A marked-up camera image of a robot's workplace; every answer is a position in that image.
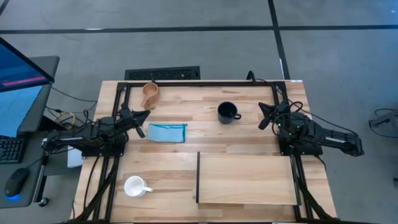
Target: black keyboard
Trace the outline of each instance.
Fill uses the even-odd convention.
[[[126,70],[125,80],[199,80],[200,68],[174,67]]]
[[[23,138],[0,138],[0,164],[20,163],[24,152]]]

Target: yellow wire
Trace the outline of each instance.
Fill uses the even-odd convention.
[[[59,118],[60,118],[61,116],[65,115],[65,114],[72,115],[72,117],[73,117],[72,125],[69,127],[69,129],[71,129],[71,128],[73,127],[73,125],[75,125],[75,121],[76,121],[76,116],[75,116],[75,114],[73,114],[73,113],[62,112],[62,113],[60,113],[59,115],[57,115],[57,116],[55,117],[54,121],[58,121],[58,122],[59,122],[59,121],[60,121]]]

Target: computer monitor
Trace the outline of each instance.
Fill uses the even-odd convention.
[[[54,82],[54,78],[0,37],[0,92]]]

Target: blue towel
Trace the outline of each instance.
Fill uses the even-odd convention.
[[[148,140],[155,142],[185,142],[186,124],[149,124]]]
[[[35,86],[0,93],[0,135],[17,136],[19,126],[41,89]]]

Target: wooden cup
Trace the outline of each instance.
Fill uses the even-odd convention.
[[[152,110],[155,108],[154,103],[159,100],[160,91],[155,83],[146,83],[142,89],[142,103],[141,106],[145,110]]]

